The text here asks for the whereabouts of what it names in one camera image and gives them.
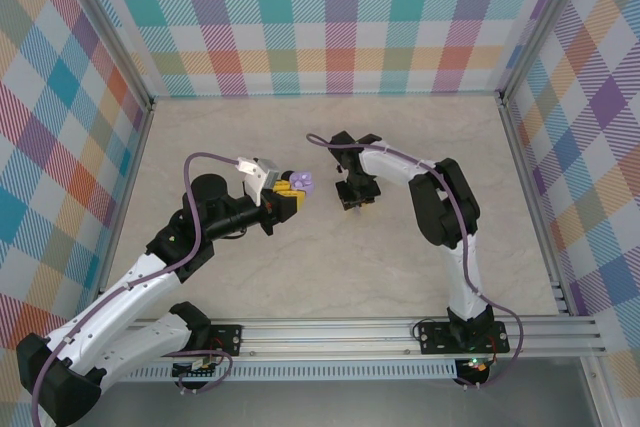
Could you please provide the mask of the aluminium mounting rail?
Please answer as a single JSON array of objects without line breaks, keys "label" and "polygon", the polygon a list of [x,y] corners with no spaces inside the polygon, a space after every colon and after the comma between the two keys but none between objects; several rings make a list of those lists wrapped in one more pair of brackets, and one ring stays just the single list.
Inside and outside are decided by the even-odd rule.
[{"label": "aluminium mounting rail", "polygon": [[[524,316],[523,334],[515,320],[500,319],[510,357],[522,339],[522,358],[588,357],[606,354],[605,342],[591,317]],[[414,318],[233,319],[242,326],[242,360],[326,360],[418,358],[429,338]]]}]

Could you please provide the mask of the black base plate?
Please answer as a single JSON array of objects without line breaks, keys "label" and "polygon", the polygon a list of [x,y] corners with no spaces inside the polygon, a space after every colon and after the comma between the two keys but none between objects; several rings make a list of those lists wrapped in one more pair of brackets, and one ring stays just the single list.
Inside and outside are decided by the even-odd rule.
[{"label": "black base plate", "polygon": [[484,332],[459,340],[449,322],[421,322],[416,331],[420,350],[428,354],[502,354],[510,351],[503,322],[493,322]]},{"label": "black base plate", "polygon": [[197,328],[190,336],[187,344],[179,352],[204,352],[211,355],[213,351],[223,351],[233,357],[240,355],[243,327],[239,324],[212,324]]}]

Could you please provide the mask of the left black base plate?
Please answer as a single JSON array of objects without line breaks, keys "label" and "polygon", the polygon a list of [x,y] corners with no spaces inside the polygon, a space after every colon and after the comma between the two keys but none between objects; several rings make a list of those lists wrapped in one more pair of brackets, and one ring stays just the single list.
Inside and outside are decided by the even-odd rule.
[{"label": "left black base plate", "polygon": [[239,324],[212,324],[197,328],[190,336],[187,344],[179,352],[204,352],[211,355],[213,351],[223,351],[233,357],[240,355],[243,327]]}]

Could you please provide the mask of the purple round earbud case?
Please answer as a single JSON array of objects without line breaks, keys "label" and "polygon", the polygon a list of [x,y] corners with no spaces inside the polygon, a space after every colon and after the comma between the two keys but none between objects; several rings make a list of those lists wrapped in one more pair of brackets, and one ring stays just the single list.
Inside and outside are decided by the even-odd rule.
[{"label": "purple round earbud case", "polygon": [[309,171],[295,171],[289,176],[291,189],[302,191],[306,195],[311,195],[315,189],[312,174]]}]

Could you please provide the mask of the aluminium upright post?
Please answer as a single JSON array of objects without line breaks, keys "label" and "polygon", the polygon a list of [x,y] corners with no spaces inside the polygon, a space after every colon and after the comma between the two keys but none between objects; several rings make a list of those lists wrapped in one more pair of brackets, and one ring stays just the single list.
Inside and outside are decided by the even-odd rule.
[{"label": "aluminium upright post", "polygon": [[515,37],[507,44],[509,56],[495,94],[500,105],[507,105],[531,69],[535,56],[565,8],[568,0],[525,0],[524,18]]},{"label": "aluminium upright post", "polygon": [[114,62],[132,91],[147,110],[153,108],[153,96],[145,86],[133,60],[125,45],[121,41],[116,28],[111,22],[100,0],[80,0],[88,13],[88,18],[94,25],[99,37],[104,41],[107,50],[113,56]]}]

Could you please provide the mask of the aluminium table side rail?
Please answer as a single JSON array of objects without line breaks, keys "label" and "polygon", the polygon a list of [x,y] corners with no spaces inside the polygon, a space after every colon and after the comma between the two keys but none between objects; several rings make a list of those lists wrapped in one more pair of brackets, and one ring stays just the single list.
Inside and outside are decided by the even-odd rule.
[{"label": "aluminium table side rail", "polygon": [[524,147],[518,137],[511,112],[506,102],[498,96],[496,104],[509,149],[515,163],[516,172],[531,217],[542,259],[548,273],[551,289],[556,300],[557,310],[560,315],[573,316],[573,301],[571,295],[566,293],[564,287],[563,272],[552,243],[551,234],[545,223],[542,204],[539,199],[534,177],[527,163]]},{"label": "aluminium table side rail", "polygon": [[99,270],[99,277],[98,277],[98,282],[96,286],[95,297],[99,297],[106,290],[109,275],[110,275],[115,254],[117,251],[119,239],[121,237],[121,233],[125,223],[127,210],[131,201],[136,178],[138,175],[138,171],[144,155],[146,143],[151,130],[154,113],[155,113],[155,104],[151,103],[147,106],[145,114],[143,116],[143,123],[141,125],[140,135],[136,144],[134,155],[131,158],[130,166],[127,172],[126,183],[124,185],[122,199],[116,211],[114,227],[112,229],[112,233],[109,238],[109,243],[107,245],[103,264]]}]

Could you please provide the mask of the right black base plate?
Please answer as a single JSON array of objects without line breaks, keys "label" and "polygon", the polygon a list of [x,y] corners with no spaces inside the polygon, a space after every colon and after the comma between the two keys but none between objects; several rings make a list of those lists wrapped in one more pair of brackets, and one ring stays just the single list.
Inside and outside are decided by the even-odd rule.
[{"label": "right black base plate", "polygon": [[416,331],[420,350],[428,354],[502,354],[510,351],[503,322],[493,322],[484,332],[459,340],[449,322],[421,322]]}]

